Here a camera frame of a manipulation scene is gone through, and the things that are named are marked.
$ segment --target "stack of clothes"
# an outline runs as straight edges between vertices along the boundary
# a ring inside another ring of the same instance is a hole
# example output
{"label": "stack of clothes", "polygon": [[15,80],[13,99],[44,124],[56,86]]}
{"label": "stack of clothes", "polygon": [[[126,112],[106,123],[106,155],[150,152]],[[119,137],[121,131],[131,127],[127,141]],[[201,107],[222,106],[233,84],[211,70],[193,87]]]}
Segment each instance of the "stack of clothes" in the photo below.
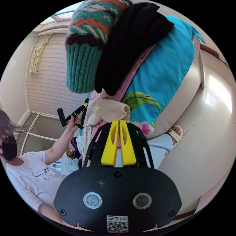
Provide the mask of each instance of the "stack of clothes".
{"label": "stack of clothes", "polygon": [[83,158],[82,158],[82,137],[73,137],[69,146],[66,150],[66,155],[70,159],[78,159],[78,167],[79,169],[83,166]]}
{"label": "stack of clothes", "polygon": [[193,58],[190,24],[162,15],[154,3],[87,0],[74,12],[66,35],[66,85],[91,93],[82,134],[82,156],[98,128],[112,120],[154,132]]}

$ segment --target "sticker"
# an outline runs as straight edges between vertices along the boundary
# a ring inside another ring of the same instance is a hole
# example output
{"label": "sticker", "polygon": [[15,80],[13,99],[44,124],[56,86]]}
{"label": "sticker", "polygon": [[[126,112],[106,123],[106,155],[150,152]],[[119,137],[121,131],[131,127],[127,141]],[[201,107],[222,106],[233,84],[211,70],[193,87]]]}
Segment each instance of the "sticker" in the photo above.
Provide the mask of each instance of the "sticker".
{"label": "sticker", "polygon": [[128,216],[106,216],[108,233],[127,233],[129,232]]}

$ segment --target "green knit cuff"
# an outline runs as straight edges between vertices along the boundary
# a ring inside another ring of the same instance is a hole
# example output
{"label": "green knit cuff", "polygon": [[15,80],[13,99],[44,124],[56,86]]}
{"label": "green knit cuff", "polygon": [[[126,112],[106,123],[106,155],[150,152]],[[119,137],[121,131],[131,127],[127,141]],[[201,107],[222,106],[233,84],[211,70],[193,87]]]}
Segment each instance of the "green knit cuff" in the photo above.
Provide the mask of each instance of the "green knit cuff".
{"label": "green knit cuff", "polygon": [[66,46],[66,54],[66,86],[74,93],[89,93],[93,91],[102,51],[88,44],[73,44]]}

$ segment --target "blue fabric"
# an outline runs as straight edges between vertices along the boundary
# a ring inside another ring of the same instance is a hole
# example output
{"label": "blue fabric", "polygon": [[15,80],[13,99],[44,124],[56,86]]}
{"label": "blue fabric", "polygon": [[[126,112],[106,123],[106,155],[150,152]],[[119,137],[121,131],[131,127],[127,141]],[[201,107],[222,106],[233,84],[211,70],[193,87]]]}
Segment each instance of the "blue fabric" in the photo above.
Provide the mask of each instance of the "blue fabric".
{"label": "blue fabric", "polygon": [[192,36],[200,33],[184,20],[165,15],[174,28],[153,48],[133,78],[122,102],[131,108],[130,121],[147,122],[154,132],[158,115],[165,109],[193,62]]}

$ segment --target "sandal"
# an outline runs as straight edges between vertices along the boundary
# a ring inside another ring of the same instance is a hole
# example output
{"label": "sandal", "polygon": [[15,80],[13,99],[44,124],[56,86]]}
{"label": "sandal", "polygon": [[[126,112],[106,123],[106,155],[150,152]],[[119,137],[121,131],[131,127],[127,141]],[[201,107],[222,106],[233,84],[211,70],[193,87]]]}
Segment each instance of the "sandal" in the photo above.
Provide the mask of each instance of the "sandal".
{"label": "sandal", "polygon": [[174,126],[179,128],[180,136],[174,130],[172,130],[172,128],[168,131],[168,134],[176,141],[176,143],[174,144],[174,148],[173,149],[175,149],[178,146],[178,144],[180,143],[180,141],[182,140],[182,138],[184,136],[184,131],[183,131],[182,127],[179,126],[179,125],[173,125],[173,127]]}

